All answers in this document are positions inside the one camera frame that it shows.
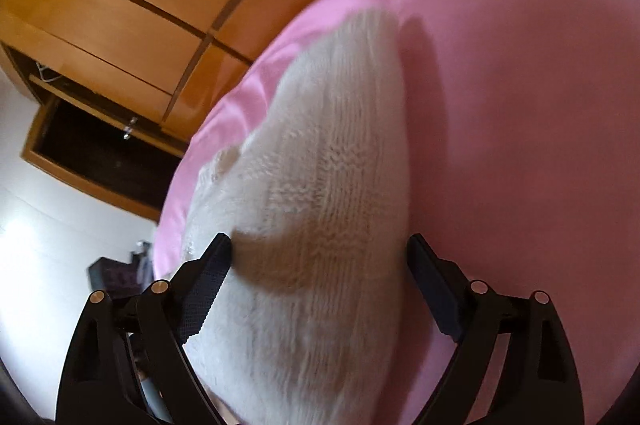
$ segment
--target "ribbed knit texture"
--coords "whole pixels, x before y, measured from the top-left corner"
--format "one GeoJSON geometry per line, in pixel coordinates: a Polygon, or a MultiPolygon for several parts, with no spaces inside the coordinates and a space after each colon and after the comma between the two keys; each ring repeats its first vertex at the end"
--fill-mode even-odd
{"type": "Polygon", "coordinates": [[[396,345],[408,152],[396,22],[370,10],[305,50],[266,119],[200,172],[183,241],[232,269],[185,351],[242,423],[367,425],[396,345]]]}

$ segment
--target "pink fabric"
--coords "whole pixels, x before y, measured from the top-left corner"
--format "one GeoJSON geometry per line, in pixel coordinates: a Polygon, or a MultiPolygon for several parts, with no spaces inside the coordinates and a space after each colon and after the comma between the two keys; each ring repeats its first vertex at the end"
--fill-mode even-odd
{"type": "MultiPolygon", "coordinates": [[[[412,231],[499,292],[552,296],[595,423],[640,360],[640,0],[318,0],[193,137],[156,273],[177,264],[200,167],[260,123],[300,49],[372,5],[401,24],[412,231]]],[[[406,293],[380,425],[412,422],[453,350],[406,293]]]]}

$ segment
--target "cable knit pattern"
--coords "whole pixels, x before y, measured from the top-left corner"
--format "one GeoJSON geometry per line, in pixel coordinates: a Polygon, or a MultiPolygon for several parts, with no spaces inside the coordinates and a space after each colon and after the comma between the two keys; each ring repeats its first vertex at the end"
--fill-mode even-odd
{"type": "Polygon", "coordinates": [[[408,223],[396,22],[370,10],[305,50],[264,122],[198,180],[183,260],[233,266],[185,351],[249,425],[367,425],[392,358],[408,223]]]}

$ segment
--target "white floor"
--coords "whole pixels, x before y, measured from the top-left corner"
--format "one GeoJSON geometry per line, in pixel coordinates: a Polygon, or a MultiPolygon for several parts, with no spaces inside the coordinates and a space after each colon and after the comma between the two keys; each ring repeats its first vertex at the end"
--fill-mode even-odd
{"type": "Polygon", "coordinates": [[[38,105],[0,71],[0,357],[33,408],[53,418],[66,348],[98,257],[128,261],[155,224],[20,159],[38,105]]]}

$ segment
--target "metal pin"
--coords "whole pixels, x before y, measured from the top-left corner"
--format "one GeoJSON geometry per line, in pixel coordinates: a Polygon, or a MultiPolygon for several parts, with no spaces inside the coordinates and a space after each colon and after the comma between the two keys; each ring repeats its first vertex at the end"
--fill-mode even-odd
{"type": "Polygon", "coordinates": [[[104,291],[100,291],[100,290],[94,291],[89,296],[89,300],[91,301],[91,304],[97,304],[98,302],[102,302],[103,299],[104,299],[104,291]]]}
{"type": "Polygon", "coordinates": [[[477,293],[478,295],[484,295],[485,293],[487,293],[487,291],[489,291],[489,286],[487,286],[481,280],[474,280],[471,283],[471,291],[473,291],[473,293],[477,293]]]}
{"type": "Polygon", "coordinates": [[[151,291],[153,293],[164,293],[169,289],[169,283],[166,280],[158,280],[151,284],[151,291]]]}
{"type": "Polygon", "coordinates": [[[549,295],[547,295],[545,292],[543,291],[536,291],[533,294],[533,298],[539,302],[540,304],[549,304],[549,300],[551,300],[549,298],[549,295]]]}

